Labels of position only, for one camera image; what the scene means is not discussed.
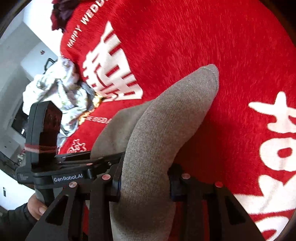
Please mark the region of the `person's left hand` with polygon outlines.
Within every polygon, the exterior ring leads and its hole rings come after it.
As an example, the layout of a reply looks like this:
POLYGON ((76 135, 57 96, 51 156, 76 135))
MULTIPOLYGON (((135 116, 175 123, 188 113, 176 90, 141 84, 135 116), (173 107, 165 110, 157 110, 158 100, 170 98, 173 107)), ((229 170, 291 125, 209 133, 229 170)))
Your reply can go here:
POLYGON ((36 194, 33 194, 29 198, 27 208, 31 216, 36 220, 39 220, 48 209, 47 206, 37 198, 36 194))

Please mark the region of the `black sleeve forearm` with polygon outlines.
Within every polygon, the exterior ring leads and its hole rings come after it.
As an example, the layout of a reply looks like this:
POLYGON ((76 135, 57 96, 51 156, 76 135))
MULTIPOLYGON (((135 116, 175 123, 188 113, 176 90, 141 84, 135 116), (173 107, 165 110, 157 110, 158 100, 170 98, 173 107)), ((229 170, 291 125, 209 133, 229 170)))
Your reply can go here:
POLYGON ((1 216, 1 240, 23 241, 37 223, 27 204, 9 210, 1 216))

